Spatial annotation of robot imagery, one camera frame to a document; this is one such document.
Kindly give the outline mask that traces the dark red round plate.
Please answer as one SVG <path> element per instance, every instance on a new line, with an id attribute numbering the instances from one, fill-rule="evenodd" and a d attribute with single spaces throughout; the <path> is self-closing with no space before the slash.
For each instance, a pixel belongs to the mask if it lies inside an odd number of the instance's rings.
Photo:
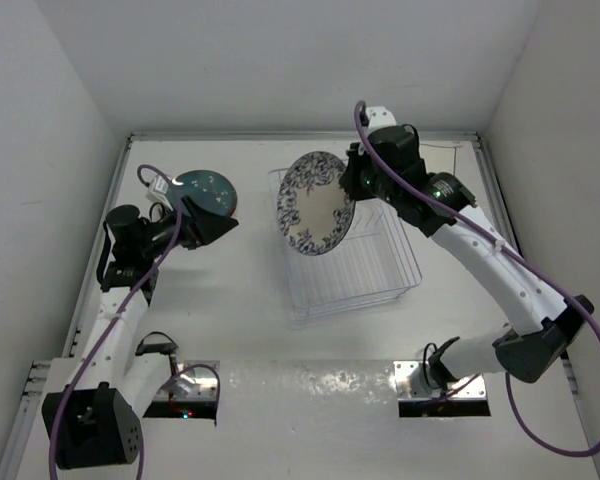
<path id="1" fill-rule="evenodd" d="M 222 174 L 211 170 L 184 172 L 172 180 L 181 198 L 189 197 L 194 203 L 214 214 L 232 217 L 237 208 L 237 192 Z"/>

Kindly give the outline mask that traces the black white speckled plate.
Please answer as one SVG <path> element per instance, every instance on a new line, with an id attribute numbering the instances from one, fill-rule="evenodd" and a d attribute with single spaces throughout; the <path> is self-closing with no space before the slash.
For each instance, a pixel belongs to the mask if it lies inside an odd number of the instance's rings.
<path id="1" fill-rule="evenodd" d="M 355 202 L 339 184 L 345 170 L 341 159 L 324 151 L 306 153 L 286 170 L 276 197 L 276 224 L 296 252 L 324 255 L 347 235 Z"/>

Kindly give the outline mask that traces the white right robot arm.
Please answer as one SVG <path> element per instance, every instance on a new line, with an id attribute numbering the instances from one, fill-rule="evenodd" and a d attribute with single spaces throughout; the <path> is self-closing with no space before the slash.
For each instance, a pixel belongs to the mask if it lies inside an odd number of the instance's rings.
<path id="1" fill-rule="evenodd" d="M 493 228 L 475 196 L 454 175 L 426 169 L 419 136 L 409 125 L 381 128 L 368 137 L 381 159 L 418 191 L 413 196 L 391 178 L 360 142 L 352 143 L 340 185 L 353 201 L 378 198 L 398 217 L 455 257 L 490 294 L 508 324 L 469 339 L 453 337 L 428 359 L 433 387 L 464 377 L 508 373 L 536 382 L 573 342 L 582 316 L 545 281 L 507 256 L 509 244 Z"/>

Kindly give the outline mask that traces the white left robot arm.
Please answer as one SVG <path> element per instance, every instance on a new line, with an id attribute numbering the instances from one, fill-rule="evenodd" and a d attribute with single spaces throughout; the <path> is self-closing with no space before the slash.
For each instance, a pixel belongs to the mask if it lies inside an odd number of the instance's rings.
<path id="1" fill-rule="evenodd" d="M 66 385 L 47 394 L 42 405 L 52 478 L 61 470 L 143 463 L 141 418 L 176 374 L 173 342 L 134 346 L 158 268 L 173 248 L 209 245 L 238 224 L 189 197 L 157 221 L 130 204 L 108 212 L 93 328 Z"/>

